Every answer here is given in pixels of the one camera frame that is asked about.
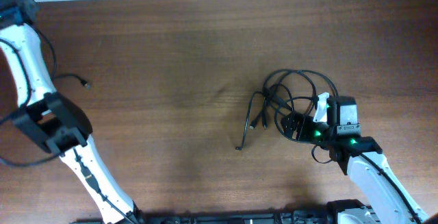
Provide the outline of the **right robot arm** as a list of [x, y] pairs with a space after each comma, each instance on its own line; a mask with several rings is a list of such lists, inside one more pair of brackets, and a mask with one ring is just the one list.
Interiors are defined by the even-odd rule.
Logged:
[[279, 130], [286, 138], [296, 132], [296, 141], [327, 150], [366, 196], [368, 204], [356, 199], [327, 203], [324, 210], [297, 210], [294, 223], [436, 223], [415, 202], [394, 175], [380, 145], [370, 136], [362, 136], [357, 103], [353, 97], [330, 96], [324, 92], [311, 98], [312, 116], [297, 114], [294, 100], [278, 103], [290, 114], [281, 120]]

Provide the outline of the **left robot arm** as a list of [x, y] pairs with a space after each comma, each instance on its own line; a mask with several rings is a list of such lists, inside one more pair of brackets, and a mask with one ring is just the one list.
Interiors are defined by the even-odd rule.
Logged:
[[44, 62], [44, 35], [35, 28], [34, 0], [1, 0], [1, 53], [17, 93], [17, 108], [1, 119], [12, 124], [49, 157], [1, 163], [27, 168], [59, 159], [79, 178], [96, 203], [102, 223], [143, 223], [141, 211], [116, 183], [96, 149], [84, 111], [57, 91]]

